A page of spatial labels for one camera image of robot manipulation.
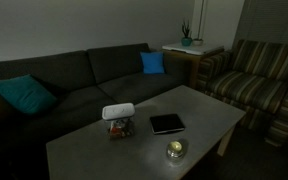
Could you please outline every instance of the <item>armchair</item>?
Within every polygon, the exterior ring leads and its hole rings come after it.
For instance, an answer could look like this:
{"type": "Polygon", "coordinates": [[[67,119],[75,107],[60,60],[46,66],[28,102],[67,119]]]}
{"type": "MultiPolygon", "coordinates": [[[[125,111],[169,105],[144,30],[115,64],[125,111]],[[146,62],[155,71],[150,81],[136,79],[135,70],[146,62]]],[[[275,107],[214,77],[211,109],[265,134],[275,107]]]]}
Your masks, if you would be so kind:
{"type": "Polygon", "coordinates": [[[281,146],[288,137],[288,44],[240,40],[203,59],[197,89],[246,111],[240,125],[281,146]]]}

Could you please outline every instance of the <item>black tablet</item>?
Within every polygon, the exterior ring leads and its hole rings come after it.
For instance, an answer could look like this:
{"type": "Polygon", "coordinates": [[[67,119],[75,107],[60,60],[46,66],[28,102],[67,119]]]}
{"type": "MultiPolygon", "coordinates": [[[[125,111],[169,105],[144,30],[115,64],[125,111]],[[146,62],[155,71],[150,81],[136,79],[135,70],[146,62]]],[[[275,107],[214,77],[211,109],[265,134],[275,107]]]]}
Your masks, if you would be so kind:
{"type": "Polygon", "coordinates": [[[166,134],[185,129],[184,124],[177,114],[166,114],[150,117],[154,134],[166,134]]]}

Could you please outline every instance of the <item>teal throw pillow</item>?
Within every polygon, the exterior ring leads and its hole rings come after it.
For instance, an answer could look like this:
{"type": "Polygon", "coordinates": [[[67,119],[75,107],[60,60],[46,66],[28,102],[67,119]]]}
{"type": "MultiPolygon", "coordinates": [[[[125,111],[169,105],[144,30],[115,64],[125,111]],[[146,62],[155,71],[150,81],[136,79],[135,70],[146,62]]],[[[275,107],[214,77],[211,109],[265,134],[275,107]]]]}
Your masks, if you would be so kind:
{"type": "Polygon", "coordinates": [[[0,95],[14,108],[29,115],[47,110],[57,100],[31,75],[0,80],[0,95]]]}
{"type": "Polygon", "coordinates": [[[145,74],[163,74],[163,53],[162,52],[152,52],[144,53],[141,52],[142,62],[144,66],[145,74]]]}

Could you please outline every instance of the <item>dark gray sofa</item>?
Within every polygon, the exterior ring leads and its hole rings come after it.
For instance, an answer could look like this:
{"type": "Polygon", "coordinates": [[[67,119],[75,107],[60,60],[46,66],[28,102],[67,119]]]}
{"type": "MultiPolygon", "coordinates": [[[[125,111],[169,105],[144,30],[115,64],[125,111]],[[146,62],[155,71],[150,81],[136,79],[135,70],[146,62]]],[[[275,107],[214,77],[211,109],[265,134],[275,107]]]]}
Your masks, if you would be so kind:
{"type": "Polygon", "coordinates": [[[189,61],[164,57],[165,74],[144,74],[140,52],[150,52],[146,43],[0,62],[0,80],[31,74],[58,98],[47,112],[0,124],[0,158],[38,157],[48,141],[100,120],[106,105],[187,85],[189,61]]]}

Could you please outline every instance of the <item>coffee table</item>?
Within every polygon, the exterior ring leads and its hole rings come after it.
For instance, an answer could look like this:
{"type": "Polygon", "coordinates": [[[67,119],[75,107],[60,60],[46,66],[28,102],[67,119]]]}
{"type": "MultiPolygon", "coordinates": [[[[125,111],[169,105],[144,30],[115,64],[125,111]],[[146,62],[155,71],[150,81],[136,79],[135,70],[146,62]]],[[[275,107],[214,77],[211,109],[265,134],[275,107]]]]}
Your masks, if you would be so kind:
{"type": "Polygon", "coordinates": [[[51,180],[180,179],[217,142],[224,154],[235,124],[245,112],[186,86],[135,106],[135,135],[109,140],[103,120],[46,144],[51,180]],[[186,129],[153,135],[150,116],[177,113],[186,129]],[[181,140],[185,156],[170,161],[166,147],[181,140]]]}

